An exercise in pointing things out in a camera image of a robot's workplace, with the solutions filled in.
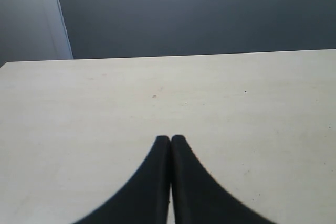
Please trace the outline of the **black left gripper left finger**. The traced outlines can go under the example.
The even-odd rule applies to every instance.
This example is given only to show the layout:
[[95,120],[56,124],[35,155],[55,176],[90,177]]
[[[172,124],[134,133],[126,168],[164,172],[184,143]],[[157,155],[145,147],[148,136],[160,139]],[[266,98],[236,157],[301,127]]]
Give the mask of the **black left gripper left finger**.
[[77,223],[167,223],[170,150],[169,137],[158,136],[138,170],[124,186]]

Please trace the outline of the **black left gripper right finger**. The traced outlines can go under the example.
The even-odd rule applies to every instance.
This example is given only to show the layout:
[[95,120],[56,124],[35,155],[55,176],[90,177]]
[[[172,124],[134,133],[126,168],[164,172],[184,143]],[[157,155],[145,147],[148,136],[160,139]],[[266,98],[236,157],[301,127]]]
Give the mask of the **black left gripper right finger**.
[[171,139],[172,196],[176,223],[267,223],[228,193],[199,162],[186,138]]

